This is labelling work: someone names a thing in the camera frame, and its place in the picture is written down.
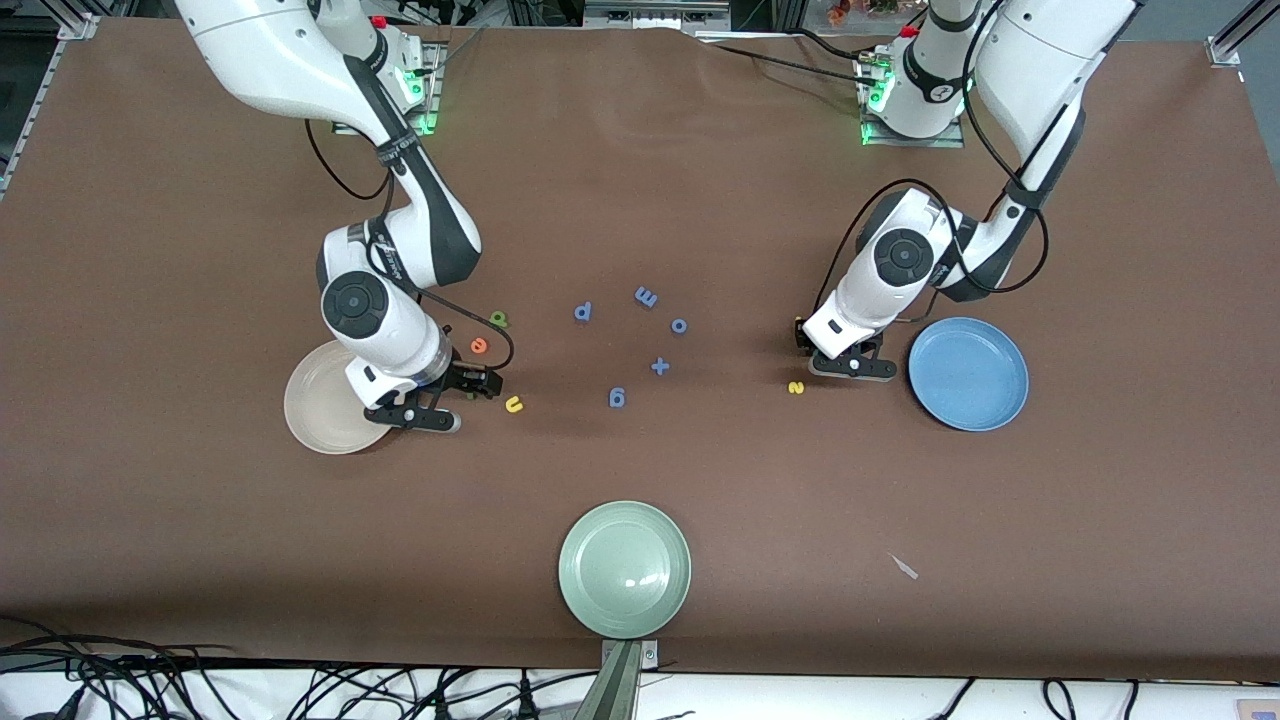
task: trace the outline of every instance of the table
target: table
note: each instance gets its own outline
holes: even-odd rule
[[[448,73],[426,146],[485,255],[444,293],[509,315],[525,410],[458,397],[456,436],[326,457],[280,400],[329,340],[319,242],[376,204],[301,123],[227,95],[177,22],[108,18],[68,50],[0,204],[0,610],[246,656],[589,666],[556,555],[634,498],[692,548],[659,634],[682,670],[1280,675],[1280,202],[1244,88],[1199,46],[1117,46],[1043,275],[940,302],[1030,366],[988,434],[901,379],[809,377],[791,342],[874,188],[987,206],[977,142],[864,147],[841,81],[668,31],[486,31]],[[360,140],[321,140],[376,186]]]

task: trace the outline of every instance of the black cable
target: black cable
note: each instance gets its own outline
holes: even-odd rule
[[[960,67],[960,95],[964,99],[965,115],[969,118],[969,124],[973,126],[974,135],[977,135],[978,140],[982,141],[982,146],[987,149],[991,158],[1000,165],[1000,169],[1005,170],[1005,174],[1009,176],[1010,181],[1012,181],[1019,188],[1027,190],[1027,187],[1023,186],[1021,178],[1019,178],[1018,173],[1009,167],[1009,163],[1005,161],[1005,159],[1000,155],[1000,151],[996,150],[996,146],[992,145],[991,138],[988,138],[987,133],[983,132],[982,126],[978,124],[978,117],[973,111],[973,102],[969,100],[969,73],[973,68],[973,56],[978,49],[978,42],[982,40],[982,31],[987,27],[987,23],[996,17],[1000,6],[1004,4],[1005,0],[996,0],[991,5],[991,9],[987,10],[987,14],[983,15],[982,22],[978,23],[978,28],[973,33],[973,40],[969,42],[968,50],[965,50],[964,63]]]
[[[1004,200],[1004,199],[1005,199],[1005,192],[1001,191],[1000,195],[997,195],[996,199],[991,201],[991,206],[987,208],[987,214],[982,217],[982,222],[986,223],[987,220],[991,219],[991,214],[996,211],[996,208],[1000,205],[1000,201]]]
[[[44,638],[32,638],[32,639],[28,639],[28,641],[20,641],[20,642],[13,643],[13,644],[10,644],[10,646],[0,650],[0,655],[23,655],[23,653],[26,653],[26,655],[52,656],[52,657],[67,659],[68,660],[67,673],[68,673],[68,678],[69,679],[70,679],[70,674],[72,674],[69,660],[77,660],[78,665],[76,666],[76,673],[74,673],[76,679],[78,679],[86,688],[88,688],[90,691],[92,691],[99,697],[102,697],[109,703],[109,707],[110,707],[113,717],[116,715],[116,712],[123,712],[123,711],[119,708],[118,705],[114,703],[114,700],[110,697],[110,689],[106,685],[108,680],[123,680],[127,684],[132,685],[133,689],[140,694],[140,697],[142,697],[145,705],[150,705],[151,707],[154,707],[155,708],[155,714],[159,715],[160,717],[166,719],[169,716],[169,714],[168,714],[168,710],[164,707],[163,700],[161,698],[152,698],[146,692],[146,688],[143,688],[142,684],[137,680],[137,678],[134,678],[120,662],[113,661],[113,660],[106,660],[106,659],[104,659],[101,656],[93,655],[93,653],[88,653],[88,652],[81,650],[79,647],[77,647],[77,644],[82,644],[82,646],[87,646],[88,643],[113,644],[113,646],[118,646],[118,647],[129,647],[129,648],[134,648],[134,650],[140,650],[141,648],[141,650],[146,650],[148,652],[152,652],[152,653],[156,655],[157,659],[163,659],[163,661],[172,669],[172,671],[174,673],[174,678],[177,679],[177,683],[174,683],[173,680],[170,680],[170,684],[174,685],[175,694],[178,694],[179,698],[183,701],[183,703],[187,705],[188,710],[191,710],[192,714],[198,717],[198,714],[195,711],[195,705],[191,701],[189,692],[187,692],[187,688],[186,688],[186,685],[182,682],[180,670],[178,669],[178,665],[174,661],[173,651],[174,650],[183,650],[186,652],[191,652],[198,660],[197,647],[201,647],[201,646],[195,646],[195,644],[186,644],[186,646],[159,646],[159,644],[148,643],[148,642],[143,642],[143,641],[125,639],[125,638],[113,638],[113,637],[106,637],[106,635],[64,634],[64,633],[58,633],[54,629],[51,629],[47,625],[44,625],[41,623],[36,623],[33,620],[27,620],[27,619],[23,619],[23,618],[17,618],[17,616],[5,615],[5,614],[0,614],[0,620],[14,623],[14,624],[19,624],[19,625],[26,625],[28,628],[32,628],[32,629],[36,629],[36,630],[44,633],[44,635],[45,635]],[[45,646],[45,644],[49,644],[49,643],[61,644],[67,650],[55,650],[55,648],[41,647],[41,646]],[[93,680],[97,680],[99,683],[101,683],[102,688],[99,689],[97,687],[95,687],[93,685]]]
[[[346,683],[346,684],[356,687],[356,688],[358,688],[361,691],[372,691],[372,692],[376,692],[378,694],[381,694],[384,697],[388,697],[388,698],[392,698],[392,700],[396,700],[396,701],[399,701],[399,702],[415,702],[417,700],[416,687],[415,687],[415,694],[413,694],[413,697],[412,698],[407,698],[404,696],[396,694],[396,693],[393,693],[390,691],[387,691],[387,689],[379,689],[379,688],[375,688],[374,685],[367,685],[365,683],[361,683],[360,680],[356,680],[355,676],[349,676],[348,678],[346,675],[342,675],[340,673],[335,673],[333,670],[329,670],[326,667],[323,667],[323,666],[319,666],[319,665],[314,666],[311,670],[312,670],[312,673],[324,673],[326,676],[333,678],[333,679],[338,680],[339,683]],[[408,679],[410,679],[410,685],[413,685],[413,683],[412,683],[413,675],[410,675]]]
[[[1138,702],[1138,689],[1142,687],[1142,683],[1138,680],[1129,680],[1129,684],[1133,685],[1133,689],[1129,691],[1129,700],[1124,703],[1124,720],[1130,720],[1130,715],[1133,715],[1133,705]]]
[[[379,680],[376,684],[374,684],[374,685],[369,687],[367,689],[365,689],[364,694],[361,694],[360,697],[353,697],[353,698],[347,700],[346,702],[342,703],[342,708],[338,711],[338,715],[334,717],[334,720],[343,720],[347,716],[348,712],[351,712],[352,710],[355,710],[355,707],[357,705],[360,705],[361,702],[365,702],[366,700],[379,701],[379,702],[394,702],[396,706],[399,707],[401,714],[403,715],[404,714],[404,703],[401,702],[398,698],[392,698],[392,697],[370,697],[370,696],[374,694],[375,692],[381,692],[381,688],[384,685],[387,685],[387,683],[390,683],[396,678],[399,678],[402,675],[407,675],[407,674],[410,674],[412,671],[413,671],[412,667],[402,667],[401,670],[397,670],[397,671],[392,673],[390,675],[387,675],[385,678],[383,678],[381,680]]]
[[[415,702],[413,706],[408,708],[408,712],[404,712],[403,715],[401,715],[399,720],[413,720],[415,717],[417,717],[419,715],[421,715],[428,707],[431,707],[433,705],[438,705],[439,702],[444,701],[445,691],[449,689],[449,685],[452,685],[453,683],[457,683],[463,676],[470,675],[471,673],[475,673],[476,669],[475,667],[462,667],[457,673],[454,673],[453,675],[449,675],[445,679],[444,674],[447,671],[448,671],[448,669],[440,670],[440,675],[435,679],[435,689],[431,691],[430,693],[428,693],[428,696],[425,698],[422,698],[421,701]]]
[[[396,196],[396,183],[392,183],[390,191],[387,193],[387,201],[383,204],[383,211],[381,214],[379,214],[379,218],[381,219],[387,218],[387,213],[390,211],[392,199],[394,196]],[[374,243],[371,240],[370,242],[365,243],[365,261],[369,263],[369,266],[372,268],[374,272],[376,272],[379,275],[387,279],[392,279],[392,277],[387,274],[387,270],[374,264]],[[454,302],[449,302],[448,300],[440,297],[439,295],[435,295],[434,292],[426,290],[417,291],[417,295],[419,295],[419,301],[421,301],[422,297],[428,297],[431,301],[443,305],[449,310],[453,310],[454,313],[466,316],[470,320],[475,320],[476,323],[480,323],[481,325],[485,325],[497,332],[499,336],[502,336],[502,340],[506,341],[507,343],[507,356],[502,360],[502,363],[498,363],[497,365],[485,365],[485,370],[500,370],[507,365],[509,365],[511,361],[516,357],[516,341],[511,340],[511,334],[508,334],[507,331],[489,322],[488,318],[481,318],[480,315],[476,315],[471,310],[467,310],[466,307],[457,305]]]
[[[579,678],[590,678],[591,675],[595,675],[595,674],[596,674],[595,670],[589,670],[586,673],[572,673],[570,675],[562,675],[562,676],[556,678],[553,680],[547,680],[544,683],[539,683],[539,684],[529,688],[529,691],[526,691],[526,692],[516,693],[516,694],[508,697],[507,700],[499,702],[492,710],[489,710],[488,712],[485,712],[485,714],[480,715],[479,717],[476,717],[476,720],[488,720],[489,717],[493,717],[494,715],[498,714],[499,710],[502,710],[503,707],[507,707],[508,705],[511,705],[512,702],[516,702],[517,700],[520,700],[521,697],[524,697],[526,694],[527,696],[532,696],[535,692],[538,692],[538,691],[540,691],[543,688],[549,688],[550,685],[554,685],[554,684],[558,684],[558,683],[567,683],[568,680],[577,680]]]
[[[819,76],[827,76],[827,77],[833,77],[833,78],[840,78],[840,79],[847,79],[847,81],[851,81],[851,82],[856,82],[859,85],[876,85],[874,79],[867,78],[867,77],[855,77],[855,76],[850,76],[850,74],[845,74],[845,73],[837,73],[837,72],[832,72],[832,70],[824,70],[822,68],[814,68],[812,65],[803,65],[800,63],[792,63],[791,60],[783,60],[781,58],[771,58],[769,55],[760,55],[759,53],[751,53],[750,50],[739,50],[737,47],[727,47],[727,46],[719,45],[719,44],[714,44],[713,46],[714,47],[719,47],[721,50],[723,50],[726,53],[732,53],[735,55],[742,55],[742,56],[746,56],[746,58],[754,58],[756,60],[764,60],[765,63],[774,63],[774,64],[778,64],[778,65],[786,65],[788,68],[795,68],[797,70],[805,70],[805,72],[809,72],[809,73],[817,73]]]
[[[151,689],[156,692],[156,696],[155,696],[156,700],[159,700],[161,703],[164,703],[164,696],[165,696],[165,693],[169,692],[173,688],[173,679],[166,676],[165,678],[165,680],[166,680],[165,687],[161,688],[160,683],[156,680],[156,675],[157,674],[159,673],[147,673],[143,676],[151,683]]]
[[[6,673],[27,673],[29,670],[44,670],[52,667],[54,665],[65,665],[65,660],[41,660],[40,662],[32,662],[31,665],[15,665],[13,667],[0,669],[0,674]]]
[[[951,697],[951,703],[947,705],[947,708],[943,710],[941,714],[934,715],[933,720],[950,720],[951,715],[955,714],[956,707],[960,707],[960,701],[964,700],[965,693],[968,693],[969,688],[972,688],[973,684],[977,682],[978,678],[969,678],[968,680],[965,680],[964,684],[960,685],[960,689],[956,691],[956,694]]]
[[[861,209],[858,210],[858,214],[854,215],[854,222],[851,222],[849,224],[849,228],[845,231],[845,236],[840,240],[840,245],[836,246],[836,252],[831,258],[831,265],[827,268],[827,274],[826,274],[826,277],[823,277],[822,284],[818,287],[818,295],[817,295],[817,297],[814,297],[814,301],[813,301],[814,302],[814,305],[813,305],[813,311],[814,313],[817,313],[818,309],[822,306],[822,295],[827,290],[827,284],[831,282],[831,275],[836,272],[836,265],[840,263],[840,255],[845,250],[845,245],[849,243],[849,238],[852,236],[854,229],[858,227],[858,223],[861,222],[863,215],[867,214],[867,210],[869,210],[870,206],[872,206],[872,204],[876,202],[881,196],[883,196],[890,190],[893,190],[895,187],[904,186],[904,184],[915,184],[915,186],[919,186],[925,192],[928,192],[929,196],[933,197],[933,200],[940,206],[942,206],[945,209],[942,214],[943,214],[943,217],[947,220],[948,229],[951,231],[951,245],[952,245],[952,247],[956,251],[956,261],[959,263],[960,270],[964,273],[965,279],[968,282],[973,283],[973,286],[977,287],[978,290],[980,290],[980,291],[983,291],[983,292],[986,292],[988,295],[1004,295],[1004,293],[1007,293],[1007,292],[1014,292],[1016,290],[1021,290],[1023,287],[1027,287],[1027,284],[1029,282],[1032,282],[1033,279],[1036,279],[1036,277],[1039,275],[1041,270],[1044,269],[1044,264],[1048,261],[1050,236],[1048,236],[1048,223],[1044,222],[1044,215],[1039,210],[1028,210],[1039,222],[1041,233],[1042,233],[1042,237],[1043,237],[1043,245],[1042,245],[1042,249],[1041,249],[1041,256],[1039,256],[1039,260],[1036,263],[1036,266],[1032,269],[1032,272],[1027,273],[1025,278],[1018,281],[1016,283],[1014,283],[1011,286],[1001,287],[1001,288],[987,287],[986,283],[982,283],[977,278],[973,277],[973,272],[969,269],[968,264],[965,264],[964,251],[960,247],[960,228],[956,225],[955,218],[951,217],[951,213],[946,211],[946,209],[950,209],[951,205],[948,205],[947,201],[946,201],[946,199],[942,197],[942,193],[938,192],[937,190],[934,190],[933,186],[931,186],[929,183],[927,183],[927,182],[924,182],[922,179],[916,179],[916,178],[902,178],[902,179],[896,179],[896,181],[893,181],[893,182],[891,182],[891,183],[881,187],[879,190],[877,190],[876,193],[872,195],[867,200],[865,204],[863,204]]]
[[[466,40],[462,41],[462,45],[458,45],[457,50],[454,50],[453,53],[448,53],[447,55],[444,55],[444,61],[440,63],[439,65],[435,65],[431,69],[422,69],[422,70],[417,70],[417,72],[422,73],[421,77],[426,77],[429,74],[438,73],[438,72],[443,70],[444,67],[449,64],[449,60],[453,60],[453,58],[461,55],[462,51],[467,49],[467,45],[471,45],[472,40],[479,38],[484,33],[484,31],[485,31],[485,28],[480,28],[480,29],[472,32]]]
[[[352,670],[352,673],[351,673],[349,676],[355,678],[356,675],[360,675],[361,673],[367,673],[369,670],[370,670],[370,667],[367,667],[367,666],[356,667],[355,670]],[[289,710],[289,714],[284,716],[284,720],[294,720],[294,719],[297,719],[297,720],[305,720],[307,717],[307,712],[310,712],[311,708],[314,708],[317,705],[320,705],[321,700],[324,700],[329,693],[332,693],[333,691],[340,688],[342,685],[343,685],[343,683],[339,680],[339,682],[334,683],[333,685],[325,688],[324,692],[316,693],[315,700],[311,700],[311,693],[320,689],[319,685],[316,685],[315,683],[312,683],[312,687],[307,688],[307,692],[306,692],[305,696],[302,696],[302,698],[298,698],[298,702],[296,702],[293,705],[293,708]]]
[[[488,318],[481,318],[480,315],[476,315],[471,310],[467,310],[466,307],[463,307],[461,305],[457,305],[454,302],[449,302],[448,300],[440,297],[439,295],[435,295],[434,292],[431,292],[429,290],[424,290],[421,292],[422,292],[422,296],[426,297],[428,300],[431,300],[434,302],[444,305],[449,310],[453,310],[454,313],[457,313],[460,315],[465,315],[467,319],[475,320],[475,322],[480,323],[481,325],[485,325],[485,327],[490,328],[493,332],[498,333],[499,336],[502,336],[502,340],[507,343],[507,356],[503,357],[502,363],[498,363],[497,365],[485,365],[485,370],[500,370],[500,369],[506,368],[507,365],[511,365],[512,359],[516,357],[516,341],[511,340],[511,334],[508,334],[507,331],[504,331],[503,328],[493,324],[492,322],[489,322]]]
[[[924,320],[928,320],[929,315],[933,314],[933,305],[938,301],[938,295],[942,295],[942,291],[938,288],[933,288],[933,297],[929,299],[929,305],[924,309],[924,313],[920,313],[915,318],[893,318],[893,322],[910,325],[914,323],[922,323]]]
[[[205,671],[204,666],[197,665],[196,671],[200,673],[201,678],[204,678],[205,684],[209,685],[209,692],[212,693],[214,700],[218,701],[218,705],[223,706],[223,710],[227,712],[227,716],[230,717],[232,720],[241,720],[239,715],[236,715],[236,711],[232,710],[232,706],[227,705],[227,700],[223,697],[223,693],[220,693],[218,688],[214,685],[214,682],[209,678],[209,673]]]
[[[361,195],[361,193],[356,192],[355,190],[351,190],[351,186],[348,186],[347,183],[344,183],[342,181],[342,178],[338,177],[338,173],[333,172],[333,168],[329,167],[329,161],[325,160],[324,159],[324,154],[320,152],[320,146],[316,145],[316,136],[315,136],[314,132],[311,132],[311,120],[310,119],[302,120],[302,126],[307,128],[307,142],[311,143],[311,151],[315,152],[316,160],[320,160],[320,165],[324,167],[324,172],[329,173],[329,177],[333,178],[333,182],[338,183],[338,187],[340,187],[342,190],[344,190],[347,192],[347,195],[355,197],[356,200],[372,200],[372,199],[375,199],[375,197],[378,197],[379,195],[383,193],[383,190],[387,188],[387,183],[392,182],[392,172],[387,170],[387,174],[383,176],[383,184],[378,186],[378,190],[375,190],[374,192],[371,192],[369,195]]]
[[[814,300],[813,300],[813,311],[814,313],[818,311],[818,307],[822,307],[822,293],[823,293],[823,291],[827,290],[827,283],[831,282],[832,273],[836,272],[836,263],[840,261],[840,254],[844,252],[845,245],[849,243],[849,237],[851,234],[854,234],[854,228],[856,228],[858,223],[861,222],[863,215],[867,214],[867,210],[869,210],[870,206],[872,206],[872,204],[876,202],[877,200],[879,200],[881,196],[883,196],[886,192],[893,190],[895,187],[899,187],[899,186],[902,186],[902,184],[911,184],[914,182],[916,182],[916,181],[914,181],[911,178],[904,178],[904,179],[893,181],[893,182],[886,184],[884,187],[877,190],[876,193],[872,195],[867,200],[867,202],[863,204],[861,210],[859,210],[858,214],[854,215],[854,222],[849,223],[849,229],[845,231],[845,237],[840,238],[840,245],[836,246],[836,254],[831,258],[831,266],[827,268],[827,275],[824,278],[822,278],[822,284],[818,286],[818,296],[814,297]]]
[[[1061,688],[1062,697],[1066,698],[1066,715],[1062,715],[1057,706],[1053,705],[1052,698],[1048,697],[1048,689],[1052,685]],[[1041,683],[1041,696],[1044,698],[1044,705],[1048,707],[1048,711],[1052,712],[1057,720],[1075,720],[1075,702],[1071,701],[1071,692],[1066,689],[1066,683],[1062,680],[1043,680]]]
[[[452,697],[452,698],[449,698],[449,705],[454,705],[454,703],[458,703],[458,702],[467,702],[468,700],[476,700],[477,697],[484,697],[486,694],[493,694],[493,693],[495,693],[498,691],[503,691],[503,689],[507,689],[507,688],[511,688],[513,691],[520,691],[520,685],[516,684],[516,683],[498,683],[497,685],[485,688],[483,691],[476,691],[476,692],[474,692],[471,694],[465,694],[462,697]]]
[[[820,35],[803,27],[792,27],[782,32],[785,32],[786,35],[801,35],[804,37],[808,37],[809,40],[814,41],[818,45],[818,47],[822,47],[827,53],[831,53],[832,55],[837,58],[844,58],[846,60],[856,60],[859,54],[876,49],[876,46],[872,45],[870,47],[864,47],[861,50],[841,50],[840,47],[836,47],[835,45],[827,42]]]
[[[520,708],[516,710],[517,720],[538,720],[538,703],[534,702],[534,688],[529,684],[529,670],[520,669]]]

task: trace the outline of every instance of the plate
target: plate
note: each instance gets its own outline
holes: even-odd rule
[[[1007,424],[1027,402],[1030,379],[1014,341],[989,323],[947,318],[911,345],[906,374],[934,418],[961,430]]]
[[[312,350],[289,375],[284,421],[298,442],[316,452],[357,452],[392,429],[365,419],[365,405],[347,382],[347,364],[355,357],[334,340]]]
[[[612,639],[657,633],[684,605],[690,573],[685,536],[644,502],[590,510],[561,547],[564,603],[588,629]]]

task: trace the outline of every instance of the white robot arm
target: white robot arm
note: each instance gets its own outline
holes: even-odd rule
[[[365,60],[402,114],[425,104],[419,79],[422,38],[388,26],[385,18],[366,18],[360,0],[310,0],[307,8],[339,53]]]
[[[868,105],[893,132],[927,138],[956,117],[961,67],[979,20],[979,0],[933,0],[915,37],[888,46],[892,74]]]
[[[379,76],[394,64],[380,50],[383,35],[355,0],[178,0],[178,9],[205,61],[237,99],[275,115],[351,126],[376,146],[410,204],[325,237],[316,260],[321,311],[334,337],[356,354],[347,378],[366,418],[389,421],[388,409],[430,388],[430,413],[390,424],[457,429],[456,416],[435,410],[439,392],[456,387],[492,397],[502,379],[457,363],[447,336],[413,297],[466,279],[480,259],[480,234]]]
[[[1138,8],[1135,0],[997,1],[975,79],[1021,169],[988,222],[946,208],[932,190],[897,192],[876,205],[849,272],[797,328],[814,373],[890,379],[893,365],[874,359],[879,333],[927,284],[957,302],[1000,286],[1080,140],[1080,94]]]

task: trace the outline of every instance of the green plate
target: green plate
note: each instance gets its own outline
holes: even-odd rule
[[[612,639],[643,638],[676,616],[689,594],[685,536],[662,510],[621,500],[590,510],[561,548],[564,603]]]

